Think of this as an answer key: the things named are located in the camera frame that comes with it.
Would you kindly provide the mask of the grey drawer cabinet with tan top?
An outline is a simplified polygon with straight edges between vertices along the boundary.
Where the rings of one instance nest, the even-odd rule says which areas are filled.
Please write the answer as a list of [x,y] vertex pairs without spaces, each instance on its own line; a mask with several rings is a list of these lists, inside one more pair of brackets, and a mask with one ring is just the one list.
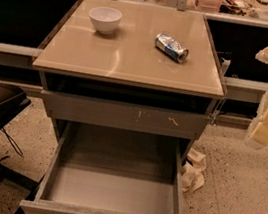
[[[88,12],[122,13],[112,34],[99,33]],[[159,33],[188,49],[183,63],[155,46]],[[224,98],[222,74],[201,13],[131,1],[83,0],[34,60],[43,90],[206,115]],[[61,136],[72,121],[53,119]],[[192,139],[177,138],[187,153]]]

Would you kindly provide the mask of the closed grey top drawer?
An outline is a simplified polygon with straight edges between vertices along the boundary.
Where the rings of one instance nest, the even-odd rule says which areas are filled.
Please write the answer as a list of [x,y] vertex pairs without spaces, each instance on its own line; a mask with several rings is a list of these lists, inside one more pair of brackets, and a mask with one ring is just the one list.
[[112,128],[197,140],[206,128],[206,115],[43,90],[47,115]]

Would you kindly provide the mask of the crushed silver blue redbull can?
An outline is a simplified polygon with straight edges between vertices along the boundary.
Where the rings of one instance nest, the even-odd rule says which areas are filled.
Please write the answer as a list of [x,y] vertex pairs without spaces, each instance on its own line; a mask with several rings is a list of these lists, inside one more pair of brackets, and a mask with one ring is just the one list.
[[156,35],[154,43],[158,49],[179,63],[183,63],[189,55],[187,48],[181,46],[174,38],[162,32]]

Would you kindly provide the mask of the crumpled white cloth on floor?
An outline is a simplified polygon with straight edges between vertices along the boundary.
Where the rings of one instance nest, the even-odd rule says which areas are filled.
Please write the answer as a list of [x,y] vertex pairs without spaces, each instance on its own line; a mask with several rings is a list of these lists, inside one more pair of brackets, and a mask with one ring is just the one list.
[[197,191],[204,185],[203,171],[205,171],[206,156],[198,152],[198,150],[190,149],[182,166],[182,191],[183,193],[191,193]]

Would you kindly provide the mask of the white ceramic bowl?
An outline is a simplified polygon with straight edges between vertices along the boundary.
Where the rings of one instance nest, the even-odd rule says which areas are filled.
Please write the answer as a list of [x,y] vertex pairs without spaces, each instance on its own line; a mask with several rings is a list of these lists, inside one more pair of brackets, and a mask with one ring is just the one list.
[[89,12],[89,19],[99,33],[112,34],[120,25],[122,13],[111,7],[96,7]]

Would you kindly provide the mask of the open grey middle drawer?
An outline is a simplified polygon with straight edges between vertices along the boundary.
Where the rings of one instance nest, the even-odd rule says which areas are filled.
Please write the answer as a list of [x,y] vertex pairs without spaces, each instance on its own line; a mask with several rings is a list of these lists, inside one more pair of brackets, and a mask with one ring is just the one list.
[[26,214],[181,214],[180,141],[69,123]]

